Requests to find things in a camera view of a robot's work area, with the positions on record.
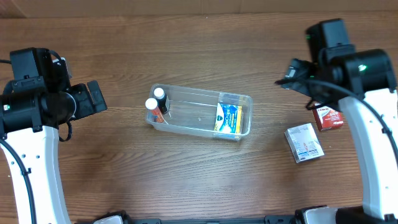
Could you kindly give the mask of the orange bottle white cap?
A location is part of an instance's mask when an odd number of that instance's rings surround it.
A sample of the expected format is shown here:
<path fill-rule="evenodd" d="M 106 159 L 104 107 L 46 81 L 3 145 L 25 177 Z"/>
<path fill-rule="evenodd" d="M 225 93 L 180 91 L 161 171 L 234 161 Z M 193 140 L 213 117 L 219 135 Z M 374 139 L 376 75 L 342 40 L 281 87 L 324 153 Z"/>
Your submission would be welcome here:
<path fill-rule="evenodd" d="M 145 102 L 145 105 L 155 117 L 157 123 L 163 123 L 165 121 L 162 112 L 159 109 L 158 101 L 155 98 L 148 98 Z"/>

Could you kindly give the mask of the black bottle white cap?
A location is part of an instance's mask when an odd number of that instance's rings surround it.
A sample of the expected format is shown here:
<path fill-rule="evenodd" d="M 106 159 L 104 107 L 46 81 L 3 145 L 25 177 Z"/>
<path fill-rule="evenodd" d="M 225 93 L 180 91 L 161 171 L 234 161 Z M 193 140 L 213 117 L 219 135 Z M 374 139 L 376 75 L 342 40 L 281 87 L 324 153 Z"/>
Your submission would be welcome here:
<path fill-rule="evenodd" d="M 155 99 L 158 102 L 158 107 L 162 114 L 166 114 L 169 111 L 170 101 L 166 92 L 162 88 L 156 88 L 154 90 Z"/>

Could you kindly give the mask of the blue yellow VapoDrops box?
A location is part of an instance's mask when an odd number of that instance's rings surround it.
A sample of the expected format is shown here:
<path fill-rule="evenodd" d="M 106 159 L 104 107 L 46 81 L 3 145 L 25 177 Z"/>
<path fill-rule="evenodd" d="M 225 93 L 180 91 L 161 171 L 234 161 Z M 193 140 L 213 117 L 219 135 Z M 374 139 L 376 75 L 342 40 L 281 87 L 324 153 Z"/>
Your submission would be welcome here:
<path fill-rule="evenodd" d="M 214 131 L 225 134 L 241 134 L 243 107 L 218 103 Z"/>

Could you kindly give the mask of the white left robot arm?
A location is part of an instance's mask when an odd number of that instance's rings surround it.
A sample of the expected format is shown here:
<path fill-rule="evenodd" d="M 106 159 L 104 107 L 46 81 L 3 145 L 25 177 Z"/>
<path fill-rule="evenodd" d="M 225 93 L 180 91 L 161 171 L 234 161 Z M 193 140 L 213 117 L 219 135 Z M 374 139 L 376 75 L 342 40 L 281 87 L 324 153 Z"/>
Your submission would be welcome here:
<path fill-rule="evenodd" d="M 58 145 L 72 121 L 107 109 L 98 82 L 71 85 L 65 58 L 46 48 L 12 51 L 14 74 L 1 94 L 1 149 L 11 172 L 19 223 L 70 223 Z"/>

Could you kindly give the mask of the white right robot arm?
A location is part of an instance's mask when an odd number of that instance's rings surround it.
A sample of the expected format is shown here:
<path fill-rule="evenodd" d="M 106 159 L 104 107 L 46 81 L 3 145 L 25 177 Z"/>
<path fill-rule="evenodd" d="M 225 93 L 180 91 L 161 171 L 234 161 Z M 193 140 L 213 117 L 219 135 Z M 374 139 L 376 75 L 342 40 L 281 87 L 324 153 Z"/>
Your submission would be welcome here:
<path fill-rule="evenodd" d="M 311 61 L 293 59 L 285 89 L 310 98 L 308 110 L 322 106 L 342 113 L 351 131 L 363 181 L 358 207 L 301 208 L 292 223 L 397 222 L 397 81 L 388 54 L 358 52 L 341 19 L 309 27 Z"/>

